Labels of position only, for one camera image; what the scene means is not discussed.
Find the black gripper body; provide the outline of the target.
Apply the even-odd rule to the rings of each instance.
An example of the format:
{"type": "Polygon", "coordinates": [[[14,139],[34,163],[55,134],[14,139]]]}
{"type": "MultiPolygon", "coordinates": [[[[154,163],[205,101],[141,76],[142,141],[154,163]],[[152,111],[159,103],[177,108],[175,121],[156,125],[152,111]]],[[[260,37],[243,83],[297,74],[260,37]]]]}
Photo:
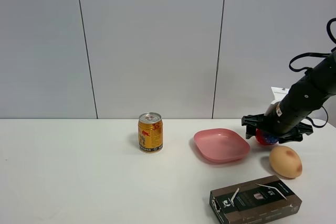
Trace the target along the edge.
{"type": "Polygon", "coordinates": [[[302,122],[311,112],[311,103],[307,101],[281,100],[271,104],[264,114],[264,132],[280,137],[302,122]]]}

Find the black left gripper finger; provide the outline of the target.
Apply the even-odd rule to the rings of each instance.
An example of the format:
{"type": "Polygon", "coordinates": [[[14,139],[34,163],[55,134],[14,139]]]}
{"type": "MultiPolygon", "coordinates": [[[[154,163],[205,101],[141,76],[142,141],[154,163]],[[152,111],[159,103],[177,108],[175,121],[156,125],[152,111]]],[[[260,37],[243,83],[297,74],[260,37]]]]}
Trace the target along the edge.
{"type": "Polygon", "coordinates": [[[301,142],[303,135],[313,133],[313,127],[309,124],[300,122],[286,134],[278,137],[278,142],[301,142]]]}

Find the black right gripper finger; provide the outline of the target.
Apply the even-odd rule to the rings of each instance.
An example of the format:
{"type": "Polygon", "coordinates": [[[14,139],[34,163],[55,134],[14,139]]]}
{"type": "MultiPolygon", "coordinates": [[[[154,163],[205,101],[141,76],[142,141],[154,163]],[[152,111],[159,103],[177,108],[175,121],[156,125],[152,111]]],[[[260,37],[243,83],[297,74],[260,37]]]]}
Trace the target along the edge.
{"type": "Polygon", "coordinates": [[[257,130],[265,130],[265,116],[263,114],[246,115],[241,119],[242,126],[246,127],[245,138],[250,139],[257,135],[257,130]]]}

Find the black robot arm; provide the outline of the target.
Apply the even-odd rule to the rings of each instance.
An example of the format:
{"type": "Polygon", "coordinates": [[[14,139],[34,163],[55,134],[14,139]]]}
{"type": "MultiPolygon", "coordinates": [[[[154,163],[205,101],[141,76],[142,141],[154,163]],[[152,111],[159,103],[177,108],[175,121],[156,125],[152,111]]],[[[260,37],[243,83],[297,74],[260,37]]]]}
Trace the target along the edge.
{"type": "Polygon", "coordinates": [[[303,67],[304,76],[290,89],[274,90],[274,100],[264,114],[242,117],[246,138],[255,137],[260,144],[274,145],[301,142],[313,133],[316,124],[309,114],[323,107],[335,95],[335,52],[308,52],[293,60],[316,57],[323,60],[314,68],[303,67]]]}

